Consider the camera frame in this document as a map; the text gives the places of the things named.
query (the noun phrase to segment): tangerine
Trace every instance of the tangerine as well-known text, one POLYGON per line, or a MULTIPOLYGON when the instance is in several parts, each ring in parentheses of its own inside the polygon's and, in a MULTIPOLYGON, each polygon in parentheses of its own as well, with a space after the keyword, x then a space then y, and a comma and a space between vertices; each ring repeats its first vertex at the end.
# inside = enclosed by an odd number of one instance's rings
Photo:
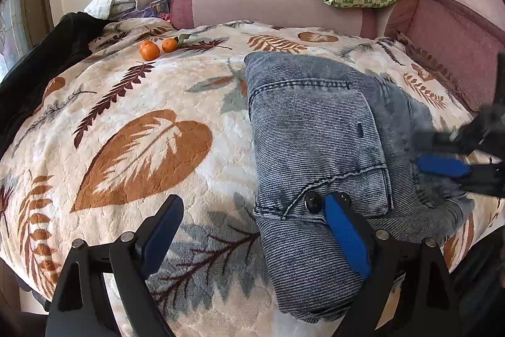
POLYGON ((151 41, 143 41, 138 47, 138 51, 140 52, 140 56, 144 60, 155 60, 158 56, 160 56, 160 48, 151 41))
POLYGON ((177 49, 177 41, 174 38, 165 39, 161 45, 164 52, 170 53, 177 49))

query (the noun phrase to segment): bedspread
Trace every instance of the bedspread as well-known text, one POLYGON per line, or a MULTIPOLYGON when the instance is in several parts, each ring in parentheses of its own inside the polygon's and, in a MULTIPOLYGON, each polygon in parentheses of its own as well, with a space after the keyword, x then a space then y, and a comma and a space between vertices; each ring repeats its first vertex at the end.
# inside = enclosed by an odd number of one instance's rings
MULTIPOLYGON (((277 309, 252 215, 248 53, 339 60, 396 83, 428 106, 438 129, 471 120, 388 39, 244 21, 175 32, 149 18, 107 25, 90 48, 93 55, 50 82, 0 161, 0 256, 50 299, 73 239, 113 241, 176 193, 183 223, 147 284, 179 336, 330 335, 336 326, 277 309), (177 51, 141 59, 141 40, 161 45, 178 33, 191 36, 177 51)), ((470 196, 474 212, 444 246, 451 268, 501 212, 496 198, 470 196)), ((107 283, 122 333, 133 335, 111 276, 107 283)))

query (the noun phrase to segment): gray cloth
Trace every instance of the gray cloth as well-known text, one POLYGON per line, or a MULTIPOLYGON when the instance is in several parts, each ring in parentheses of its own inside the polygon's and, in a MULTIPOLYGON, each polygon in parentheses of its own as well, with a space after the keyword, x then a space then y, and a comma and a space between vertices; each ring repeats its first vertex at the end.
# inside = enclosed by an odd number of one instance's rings
POLYGON ((330 59, 246 56, 258 167, 254 214, 279 309, 333 320, 362 283, 326 222, 304 196, 346 192, 355 212, 395 238, 443 242, 474 203, 447 178, 419 172, 414 130, 433 129, 428 108, 392 83, 330 59))

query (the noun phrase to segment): black cloth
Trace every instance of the black cloth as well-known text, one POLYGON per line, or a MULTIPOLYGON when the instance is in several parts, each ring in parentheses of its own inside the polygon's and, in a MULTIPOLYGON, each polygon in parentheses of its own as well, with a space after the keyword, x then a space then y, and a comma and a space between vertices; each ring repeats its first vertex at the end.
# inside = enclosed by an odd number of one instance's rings
POLYGON ((505 335, 505 290, 499 283, 502 247, 498 229, 475 244, 451 273, 464 337, 505 335))
POLYGON ((7 73, 0 83, 0 159, 23 122, 41 103, 50 80, 91 55, 88 43, 109 22, 84 12, 67 13, 7 73))

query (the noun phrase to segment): black button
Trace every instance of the black button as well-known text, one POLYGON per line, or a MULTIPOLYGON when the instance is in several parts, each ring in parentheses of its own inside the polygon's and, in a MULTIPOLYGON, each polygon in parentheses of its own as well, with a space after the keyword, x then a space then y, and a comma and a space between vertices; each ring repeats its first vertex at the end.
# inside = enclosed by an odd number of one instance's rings
POLYGON ((335 200, 343 200, 344 203, 346 203, 348 206, 350 206, 350 196, 347 193, 340 192, 340 191, 334 191, 332 193, 333 197, 335 200))
POLYGON ((305 195, 305 207, 310 213, 316 215, 323 208, 323 198, 316 191, 309 191, 305 195))

